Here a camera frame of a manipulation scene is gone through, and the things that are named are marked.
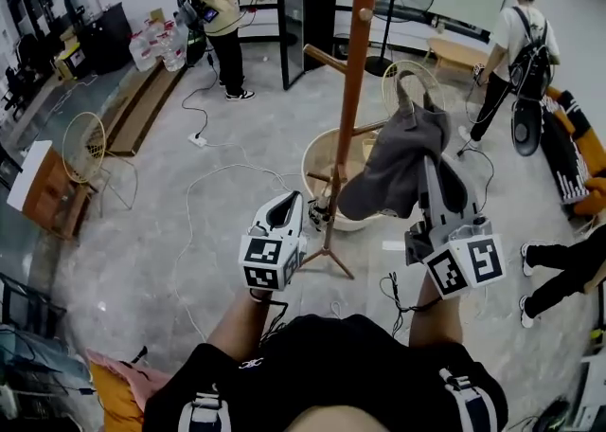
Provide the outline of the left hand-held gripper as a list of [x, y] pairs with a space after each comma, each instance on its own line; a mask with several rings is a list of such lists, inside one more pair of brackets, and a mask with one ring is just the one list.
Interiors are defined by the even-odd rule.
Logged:
[[241, 237], [239, 265], [249, 289], [280, 292], [307, 254], [301, 231], [304, 199], [299, 191], [283, 193], [264, 204]]

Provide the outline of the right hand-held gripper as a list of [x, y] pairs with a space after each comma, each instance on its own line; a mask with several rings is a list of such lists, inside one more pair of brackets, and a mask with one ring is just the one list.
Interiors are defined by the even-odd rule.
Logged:
[[422, 264], [442, 299], [460, 297], [506, 277], [501, 237], [478, 216], [469, 175], [454, 163], [422, 163], [419, 205], [424, 222], [405, 232], [406, 263]]

